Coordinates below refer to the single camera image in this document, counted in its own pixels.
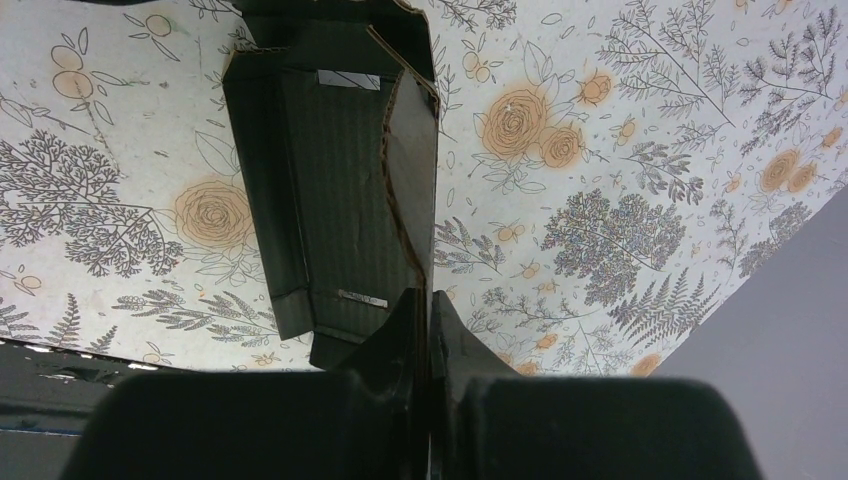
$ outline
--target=folded cardboard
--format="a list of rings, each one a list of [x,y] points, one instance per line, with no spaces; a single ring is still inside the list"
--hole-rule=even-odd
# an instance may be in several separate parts
[[[231,56],[224,93],[280,336],[314,331],[310,361],[330,368],[411,287],[426,351],[438,132],[426,19],[390,0],[238,7],[259,48]]]

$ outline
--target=orange rose illustration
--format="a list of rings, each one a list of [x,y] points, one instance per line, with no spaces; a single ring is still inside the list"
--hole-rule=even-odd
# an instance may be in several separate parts
[[[539,350],[547,350],[547,349],[551,348],[552,346],[554,346],[556,341],[557,341],[557,334],[556,333],[549,333],[549,334],[545,335],[544,337],[542,337],[541,340],[536,342],[536,348],[538,348]]]
[[[763,191],[769,193],[780,188],[792,173],[792,170],[795,169],[800,156],[801,152],[791,149],[774,157],[763,170],[763,178],[760,180]]]
[[[839,141],[839,137],[842,136],[842,127],[836,127],[831,130],[827,135],[822,139],[822,148],[830,148],[836,142]]]
[[[580,101],[597,105],[604,101],[612,90],[612,79],[607,75],[597,72],[586,83],[580,84],[580,93],[577,97]]]
[[[662,361],[662,356],[659,353],[652,353],[636,362],[636,365],[633,365],[633,368],[630,369],[630,374],[637,377],[647,377],[659,366],[660,361]]]
[[[816,176],[816,164],[810,163],[799,168],[789,179],[789,191],[798,193],[807,188]]]
[[[562,168],[571,164],[583,148],[583,133],[580,129],[564,127],[542,131],[542,160],[551,168]]]
[[[228,248],[253,232],[244,190],[215,181],[195,185],[177,198],[177,231],[204,247]]]
[[[545,126],[545,105],[528,90],[501,97],[483,127],[483,146],[503,160],[523,154]]]
[[[522,375],[531,377],[539,373],[539,364],[536,362],[525,362],[515,367],[515,371]]]

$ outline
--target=fern illustration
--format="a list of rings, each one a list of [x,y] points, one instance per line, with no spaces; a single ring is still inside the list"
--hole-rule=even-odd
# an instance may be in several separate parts
[[[65,256],[95,277],[130,277],[146,262],[165,275],[182,256],[180,243],[166,241],[153,209],[120,203],[118,172],[97,149],[68,145],[36,130],[17,148],[0,140],[0,244],[16,247],[68,235]]]
[[[79,330],[80,330],[80,314],[77,299],[72,294],[68,294],[68,309],[65,311],[65,316],[56,322],[53,330],[50,331],[50,336],[44,339],[50,342],[51,345],[61,348],[79,348]]]
[[[453,217],[453,222],[445,220],[444,225],[436,224],[436,247],[435,265],[450,268],[453,273],[471,273],[475,265],[485,265],[501,275],[498,265],[506,261],[500,245],[495,245],[486,235],[480,235],[479,239],[471,238],[468,229],[456,217]]]
[[[568,197],[567,207],[557,209],[541,248],[561,248],[557,275],[590,277],[586,305],[608,306],[635,288],[642,267],[661,271],[686,232],[681,220],[673,205],[651,207],[639,194],[621,197],[613,209],[595,189]]]
[[[724,122],[698,129],[697,141],[674,142],[677,152],[701,148],[721,127],[733,126],[726,103],[737,92],[740,72],[728,62],[721,46],[707,44],[715,3],[689,0],[681,7],[669,8],[665,18],[656,20],[656,5],[648,0],[628,2],[629,8],[613,20],[607,44],[597,52],[621,75],[619,89],[625,97],[637,101],[662,98],[658,109],[663,118],[688,119],[702,106],[721,115]]]
[[[839,176],[836,177],[836,180],[833,181],[833,184],[827,187],[827,194],[836,195],[840,190],[845,188],[846,185],[848,185],[848,167],[844,168],[842,173],[840,173]]]
[[[672,202],[686,200],[687,204],[695,204],[704,198],[704,179],[695,175],[689,179],[681,178],[684,173],[689,173],[688,160],[691,155],[685,153],[669,154],[669,146],[653,141],[643,142],[633,147],[633,153],[621,160],[633,162],[641,167],[636,174],[636,182],[639,188],[647,189],[654,195],[661,191],[668,193]],[[611,163],[610,160],[599,152],[588,150],[591,156],[601,161]]]
[[[766,109],[757,117],[752,138],[742,144],[742,155],[765,145],[769,138],[787,132],[821,98],[830,98],[837,40],[842,32],[836,7],[819,12],[800,38],[789,32],[769,42],[770,58],[757,57],[745,63],[749,83],[739,93],[746,106],[766,94]]]
[[[704,296],[704,275],[701,274],[697,287],[689,293],[686,279],[688,271],[686,268],[680,273],[674,287],[671,287],[669,274],[656,294],[655,280],[642,294],[642,298],[634,294],[629,301],[623,301],[609,312],[619,330],[634,340],[634,345],[647,342],[645,346],[649,347],[671,336],[679,339],[697,328],[716,306],[718,301],[713,301],[713,298],[719,287]]]
[[[501,322],[494,317],[489,317],[489,313],[482,308],[471,312],[471,318],[465,322],[465,327],[474,334],[495,333],[502,326]]]
[[[745,229],[745,219],[739,223],[736,222],[736,210],[727,200],[719,199],[713,204],[710,209],[710,216],[721,221],[715,229],[715,233],[721,235],[721,239],[716,245],[717,248],[729,250],[727,255],[718,259],[718,263],[725,265],[730,269],[727,281],[733,276],[733,270],[736,268],[736,261],[742,255],[742,249],[748,244],[748,235],[742,235],[742,230]]]
[[[485,15],[486,27],[490,30],[503,30],[515,22],[516,5],[514,0],[428,0],[436,8],[442,9],[442,18],[450,20],[451,26],[464,28],[466,32],[475,32],[480,26],[474,18],[476,14]]]
[[[110,328],[105,335],[93,342],[90,342],[89,345],[91,346],[85,347],[85,349],[91,353],[106,355],[107,353],[109,353],[109,349],[112,347],[112,340],[115,339],[116,333],[118,333],[118,326],[113,325],[112,328]]]
[[[14,313],[17,307],[15,305],[3,306],[3,297],[0,297],[0,337],[11,338],[12,340],[38,340],[41,335],[33,333],[20,332],[37,332],[39,330],[35,325],[30,325],[21,322],[29,315],[29,312]]]
[[[579,375],[611,375],[633,360],[633,353],[619,346],[610,325],[599,325],[587,331],[582,322],[576,323],[573,334],[560,336],[554,368],[570,365]]]
[[[191,331],[206,328],[212,340],[224,343],[238,342],[242,347],[270,344],[279,336],[274,315],[256,311],[247,302],[224,292],[226,297],[213,295],[213,299],[200,299],[207,305],[206,312],[185,307],[185,299],[166,290],[148,290],[139,296],[118,298],[115,310],[133,311],[133,317],[153,317],[167,324],[168,330]]]
[[[483,303],[492,308],[493,313],[502,317],[517,316],[517,326],[528,327],[532,324],[540,332],[547,332],[566,320],[583,316],[572,310],[565,299],[560,301],[557,313],[548,308],[546,301],[544,297],[532,301],[527,295],[518,295],[513,300],[501,287],[486,290],[483,294]]]
[[[801,229],[804,222],[812,214],[812,210],[806,205],[797,202],[791,207],[787,207],[777,217],[769,220],[769,238],[751,245],[751,249],[745,253],[745,257],[739,262],[739,266],[742,268],[739,278],[745,278],[760,268],[792,235],[795,235]]]

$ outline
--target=floral wallpaper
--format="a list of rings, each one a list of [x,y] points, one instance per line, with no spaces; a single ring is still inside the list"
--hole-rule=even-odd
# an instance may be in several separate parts
[[[649,375],[848,183],[838,2],[412,4],[441,99],[435,285],[523,374]],[[255,47],[238,9],[0,0],[0,24],[0,337],[310,368],[221,89]]]

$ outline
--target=corrugated cardboard edge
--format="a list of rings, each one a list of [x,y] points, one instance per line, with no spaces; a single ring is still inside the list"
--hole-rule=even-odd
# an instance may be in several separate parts
[[[427,22],[427,16],[424,14],[423,10],[414,9],[401,0],[394,0],[394,2],[403,8],[404,10],[419,14],[424,18],[424,21]],[[395,50],[392,48],[372,27],[368,26],[367,31],[371,37],[378,42],[385,50],[388,52],[399,64],[404,67],[404,71],[401,73],[401,76],[409,73],[413,75],[413,77],[418,80],[418,83],[423,85],[425,89],[430,93],[430,96],[433,98],[435,103],[435,114],[433,116],[434,128],[438,129],[438,121],[439,121],[439,95],[436,91],[436,87],[423,78],[411,65],[407,62],[403,57],[401,57]],[[394,110],[395,102],[397,100],[398,90],[400,89],[401,79],[398,78],[398,81],[395,83],[394,89],[392,91],[392,95],[389,99],[389,104],[386,106],[386,116],[383,119],[383,139],[380,145],[380,163],[383,167],[383,178],[386,182],[386,198],[389,203],[389,210],[391,211],[392,218],[394,219],[395,227],[398,231],[398,238],[401,241],[403,246],[403,250],[406,253],[407,260],[410,262],[410,265],[413,266],[416,270],[416,275],[419,277],[419,284],[422,285],[422,289],[418,291],[418,295],[416,298],[416,303],[421,305],[423,309],[419,309],[420,313],[424,314],[424,318],[416,318],[415,325],[413,328],[414,331],[414,357],[415,365],[413,367],[414,371],[414,381],[413,381],[413,393],[412,393],[412,405],[411,405],[411,447],[413,450],[417,450],[420,452],[427,452],[427,445],[429,442],[429,409],[426,407],[426,403],[429,400],[430,395],[430,383],[431,380],[431,370],[430,370],[430,317],[432,315],[432,300],[433,300],[433,285],[432,281],[432,270],[433,263],[430,261],[429,265],[422,265],[421,260],[415,254],[415,250],[412,247],[412,241],[409,238],[409,234],[406,231],[406,227],[404,226],[403,219],[400,214],[400,210],[398,208],[397,199],[394,195],[394,187],[392,186],[392,179],[389,173],[388,168],[388,135],[391,133],[391,129],[389,128],[389,121],[392,116],[392,111]],[[437,145],[435,149],[435,154],[438,156],[438,134],[436,135]],[[433,165],[434,168],[434,181],[436,178],[436,167],[438,166],[438,160],[436,164]],[[433,205],[431,211],[435,213],[435,192],[433,195]],[[431,239],[430,249],[433,249],[433,240]],[[421,453],[419,455],[415,455],[412,459],[413,465],[418,465],[420,468],[425,468],[424,465],[427,463],[427,454]]]

